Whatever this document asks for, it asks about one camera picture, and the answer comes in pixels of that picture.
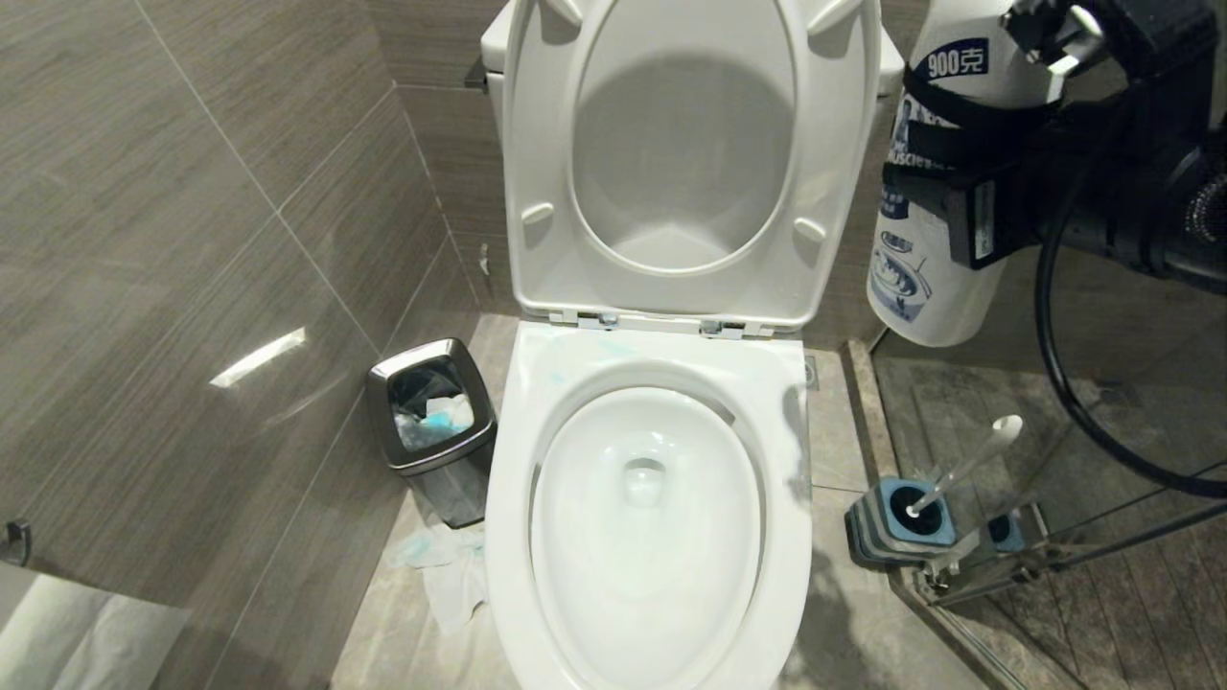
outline white toilet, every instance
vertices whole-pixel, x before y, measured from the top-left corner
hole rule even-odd
[[[875,112],[877,2],[524,0],[491,32],[529,314],[486,505],[503,649],[525,690],[766,690],[811,557],[795,333]]]

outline gray floor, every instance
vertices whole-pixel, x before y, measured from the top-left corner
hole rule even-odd
[[[1023,436],[951,492],[956,523],[977,524],[1038,501],[1069,544],[1115,541],[1207,501],[1156,492],[1071,430],[1039,374],[877,359],[901,469],[930,476],[971,452],[990,421],[1018,413]],[[1214,468],[1227,448],[1216,392],[1079,382],[1102,424],[1182,473]],[[1220,517],[1060,576],[953,608],[989,637],[1007,632],[1091,689],[1227,689],[1227,518]],[[1010,659],[1002,659],[1010,667]],[[1027,669],[1014,668],[1025,676]]]
[[[502,401],[517,319],[483,316],[470,350]],[[779,690],[982,688],[966,665],[891,592],[886,577],[848,557],[843,513],[866,486],[848,389],[834,352],[807,351],[818,387],[807,399],[814,484],[811,587]],[[389,544],[423,522],[406,498]],[[335,690],[518,688],[487,607],[460,632],[431,619],[421,575],[379,564],[333,674]]]

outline stainless steel trash can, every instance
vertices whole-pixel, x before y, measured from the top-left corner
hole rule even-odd
[[[464,344],[449,338],[379,362],[367,405],[388,465],[439,518],[452,528],[481,522],[498,422]]]

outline black cable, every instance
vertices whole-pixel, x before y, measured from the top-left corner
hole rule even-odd
[[[1074,422],[1113,459],[1164,489],[1174,489],[1184,494],[1207,498],[1227,498],[1227,481],[1198,479],[1163,469],[1126,448],[1108,433],[1107,430],[1099,426],[1094,417],[1091,416],[1091,413],[1082,406],[1077,395],[1074,394],[1074,388],[1070,386],[1069,378],[1065,376],[1065,368],[1061,366],[1060,356],[1056,354],[1056,340],[1053,336],[1050,297],[1053,291],[1053,271],[1056,266],[1056,253],[1061,248],[1061,235],[1065,233],[1065,226],[1069,225],[1070,216],[1074,214],[1074,205],[1086,187],[1087,179],[1096,166],[1099,165],[1099,161],[1103,160],[1108,146],[1120,134],[1120,129],[1128,119],[1129,106],[1142,88],[1145,88],[1145,85],[1131,83],[1121,96],[1120,102],[1117,103],[1112,113],[1108,126],[1103,130],[1103,136],[1096,142],[1086,165],[1075,173],[1074,179],[1066,188],[1065,196],[1058,206],[1056,216],[1048,228],[1048,233],[1044,236],[1043,249],[1039,253],[1039,264],[1036,268],[1036,333],[1039,336],[1039,354],[1044,360],[1044,368],[1048,370],[1048,381],[1053,384],[1061,406],[1065,408],[1065,411],[1069,413]]]

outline white bottle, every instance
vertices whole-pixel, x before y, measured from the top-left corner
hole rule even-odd
[[[994,108],[1043,106],[1060,97],[1061,80],[1027,61],[999,25],[1010,0],[931,0],[909,65],[946,91]],[[899,97],[888,162],[940,167],[907,152],[907,120],[955,128]],[[882,190],[866,291],[877,317],[899,335],[928,347],[966,341],[980,329],[1005,262],[971,270],[950,258],[945,221]]]

